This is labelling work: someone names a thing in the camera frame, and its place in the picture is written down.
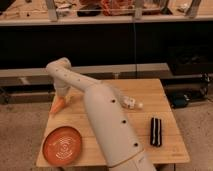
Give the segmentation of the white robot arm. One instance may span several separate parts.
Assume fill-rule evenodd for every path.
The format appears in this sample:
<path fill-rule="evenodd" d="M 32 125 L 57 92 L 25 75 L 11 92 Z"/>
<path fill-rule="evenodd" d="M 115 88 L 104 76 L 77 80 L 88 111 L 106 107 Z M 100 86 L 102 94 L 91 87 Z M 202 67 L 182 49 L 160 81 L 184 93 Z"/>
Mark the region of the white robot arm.
<path fill-rule="evenodd" d="M 51 114 L 64 108 L 70 87 L 84 93 L 86 114 L 109 171 L 156 171 L 124 114 L 125 96 L 101 80 L 73 72 L 67 58 L 48 63 L 46 71 L 54 79 L 58 95 Z"/>

